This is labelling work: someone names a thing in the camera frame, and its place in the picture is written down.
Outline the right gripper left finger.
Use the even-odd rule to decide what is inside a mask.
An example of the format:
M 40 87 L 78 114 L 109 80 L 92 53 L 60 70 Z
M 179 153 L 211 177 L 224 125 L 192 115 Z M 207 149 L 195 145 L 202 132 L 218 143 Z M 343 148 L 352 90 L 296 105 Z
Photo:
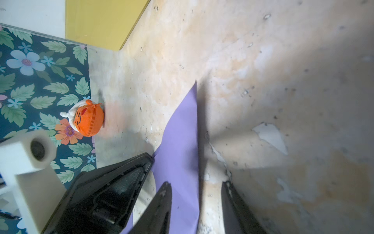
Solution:
M 129 234 L 168 234 L 171 206 L 172 187 L 166 181 Z

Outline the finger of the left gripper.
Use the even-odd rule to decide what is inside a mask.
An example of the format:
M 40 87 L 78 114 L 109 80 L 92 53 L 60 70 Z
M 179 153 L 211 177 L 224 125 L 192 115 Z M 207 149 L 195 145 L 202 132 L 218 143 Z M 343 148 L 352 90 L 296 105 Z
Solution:
M 119 234 L 154 164 L 148 153 L 82 172 L 43 229 L 44 234 Z

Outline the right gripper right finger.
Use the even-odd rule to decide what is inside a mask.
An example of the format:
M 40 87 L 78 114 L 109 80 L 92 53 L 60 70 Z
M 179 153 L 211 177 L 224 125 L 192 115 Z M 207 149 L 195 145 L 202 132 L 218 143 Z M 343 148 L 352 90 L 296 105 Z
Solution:
M 221 200 L 226 234 L 266 233 L 231 181 L 222 183 Z

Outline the purple paper square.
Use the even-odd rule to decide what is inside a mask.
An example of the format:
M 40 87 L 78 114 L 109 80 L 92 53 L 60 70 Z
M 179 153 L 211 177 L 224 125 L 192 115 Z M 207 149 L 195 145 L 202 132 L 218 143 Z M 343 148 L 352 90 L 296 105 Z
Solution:
M 169 234 L 195 234 L 200 216 L 197 85 L 168 121 L 153 157 L 156 193 L 166 181 L 172 187 Z M 122 233 L 135 225 L 128 224 Z

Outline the orange tiger plush toy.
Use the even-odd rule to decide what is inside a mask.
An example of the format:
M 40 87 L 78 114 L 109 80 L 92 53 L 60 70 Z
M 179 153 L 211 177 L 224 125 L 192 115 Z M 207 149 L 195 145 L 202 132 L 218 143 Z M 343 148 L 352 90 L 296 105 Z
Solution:
M 104 124 L 102 103 L 95 103 L 91 99 L 77 102 L 67 112 L 60 115 L 68 119 L 70 126 L 85 137 L 93 137 Z

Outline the grey white yellow stacked box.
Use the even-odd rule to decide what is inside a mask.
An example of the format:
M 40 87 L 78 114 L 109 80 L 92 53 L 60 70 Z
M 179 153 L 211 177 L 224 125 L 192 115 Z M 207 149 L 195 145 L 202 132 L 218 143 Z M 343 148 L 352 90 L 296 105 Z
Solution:
M 118 51 L 149 1 L 1 1 L 1 25 Z

